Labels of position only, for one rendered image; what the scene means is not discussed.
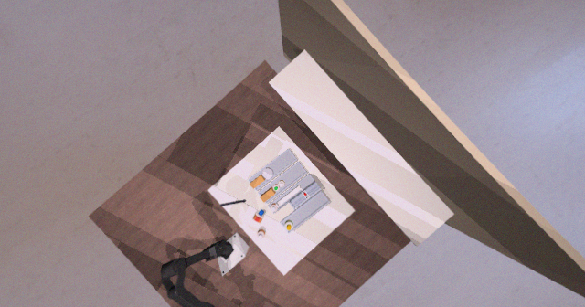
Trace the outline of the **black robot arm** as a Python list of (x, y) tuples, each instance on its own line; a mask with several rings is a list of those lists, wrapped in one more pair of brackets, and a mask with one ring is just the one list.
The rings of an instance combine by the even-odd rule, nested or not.
[[(205, 248), (203, 252), (195, 254), (187, 258), (177, 258), (170, 260), (161, 268), (162, 282), (167, 289), (167, 297), (178, 302), (182, 307), (215, 307), (208, 302), (202, 302), (192, 293), (184, 288), (184, 281), (186, 276), (186, 268), (201, 260), (209, 262), (213, 259), (224, 257), (227, 260), (228, 256), (234, 249), (225, 239), (216, 242)], [(177, 275), (176, 283), (170, 280), (170, 277)]]

